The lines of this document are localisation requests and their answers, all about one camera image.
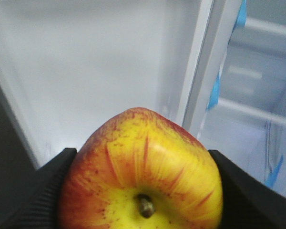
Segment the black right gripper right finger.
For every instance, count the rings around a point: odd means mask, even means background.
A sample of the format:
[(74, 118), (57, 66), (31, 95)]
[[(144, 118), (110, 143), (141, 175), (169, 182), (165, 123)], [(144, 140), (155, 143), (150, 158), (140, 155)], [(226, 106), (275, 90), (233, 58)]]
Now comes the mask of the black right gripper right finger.
[(217, 150), (209, 150), (222, 179), (222, 229), (286, 229), (286, 198), (255, 180)]

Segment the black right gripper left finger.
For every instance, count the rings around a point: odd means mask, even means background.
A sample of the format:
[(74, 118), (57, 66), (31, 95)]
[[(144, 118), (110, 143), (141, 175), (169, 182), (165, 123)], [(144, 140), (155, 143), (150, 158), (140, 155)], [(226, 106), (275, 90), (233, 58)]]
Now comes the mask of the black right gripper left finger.
[(56, 229), (62, 183), (77, 154), (66, 148), (20, 182), (0, 193), (0, 229)]

